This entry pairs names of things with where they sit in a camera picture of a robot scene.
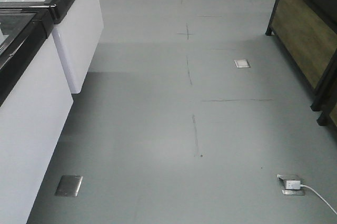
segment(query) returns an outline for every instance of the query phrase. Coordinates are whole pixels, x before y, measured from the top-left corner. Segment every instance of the white power cord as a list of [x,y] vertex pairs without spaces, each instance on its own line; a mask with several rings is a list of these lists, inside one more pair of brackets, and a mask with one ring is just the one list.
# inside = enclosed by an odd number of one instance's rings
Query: white power cord
[[320,199],[321,200],[323,200],[323,202],[324,203],[326,203],[327,204],[327,206],[328,207],[330,207],[331,208],[331,210],[337,215],[337,212],[336,212],[336,210],[335,209],[333,209],[332,208],[332,206],[318,193],[318,192],[316,192],[313,188],[311,188],[310,186],[306,186],[306,185],[301,185],[301,187],[305,187],[305,188],[307,188],[307,189],[310,189],[310,190],[312,190],[318,197],[320,197]]

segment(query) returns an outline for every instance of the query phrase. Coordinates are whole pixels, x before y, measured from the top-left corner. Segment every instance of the stainless steel plate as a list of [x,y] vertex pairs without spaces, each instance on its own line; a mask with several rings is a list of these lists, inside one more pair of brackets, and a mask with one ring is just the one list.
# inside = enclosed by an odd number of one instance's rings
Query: stainless steel plate
[[279,179],[280,182],[280,186],[282,189],[282,193],[283,195],[293,195],[293,196],[304,196],[305,195],[305,191],[304,190],[286,190],[284,187],[284,183],[286,180],[300,180],[302,181],[302,179],[297,176],[297,175],[277,175],[277,178]]
[[82,176],[63,175],[56,189],[56,196],[77,197],[82,183]]
[[251,68],[247,59],[235,59],[234,62],[237,68]]

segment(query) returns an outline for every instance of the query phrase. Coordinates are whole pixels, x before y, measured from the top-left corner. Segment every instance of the floor scuff mark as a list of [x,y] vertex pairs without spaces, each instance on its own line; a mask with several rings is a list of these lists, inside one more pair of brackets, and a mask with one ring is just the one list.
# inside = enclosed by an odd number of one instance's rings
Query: floor scuff mark
[[273,99],[205,99],[202,102],[273,101]]
[[195,122],[195,115],[192,115],[192,121],[193,121],[193,127],[194,127],[194,137],[195,137],[195,157],[203,157],[203,155],[200,155],[199,150],[199,140],[198,140],[198,132],[196,130],[196,122]]
[[187,64],[187,75],[189,76],[190,85],[193,86],[193,82],[192,82],[191,74],[190,74],[189,57],[187,56],[186,56],[186,64]]

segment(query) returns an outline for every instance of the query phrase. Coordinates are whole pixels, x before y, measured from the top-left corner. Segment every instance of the cabinet leg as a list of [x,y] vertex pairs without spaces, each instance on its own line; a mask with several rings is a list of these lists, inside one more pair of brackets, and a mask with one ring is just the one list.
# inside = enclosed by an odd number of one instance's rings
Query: cabinet leg
[[328,119],[324,115],[324,113],[321,114],[321,116],[317,119],[317,123],[320,126],[326,126],[328,124]]
[[272,29],[270,27],[267,28],[267,31],[265,32],[266,36],[271,36],[272,35]]
[[322,103],[322,98],[321,97],[316,97],[316,99],[314,100],[314,102],[312,103],[312,105],[310,106],[311,110],[313,110],[314,112],[318,112],[321,111],[321,103]]

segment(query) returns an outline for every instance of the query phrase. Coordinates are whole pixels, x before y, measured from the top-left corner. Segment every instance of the display cabinet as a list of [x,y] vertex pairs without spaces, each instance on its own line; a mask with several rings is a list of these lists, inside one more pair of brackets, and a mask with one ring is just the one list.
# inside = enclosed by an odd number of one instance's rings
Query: display cabinet
[[337,71],[337,0],[276,0],[266,35],[279,38],[320,110]]

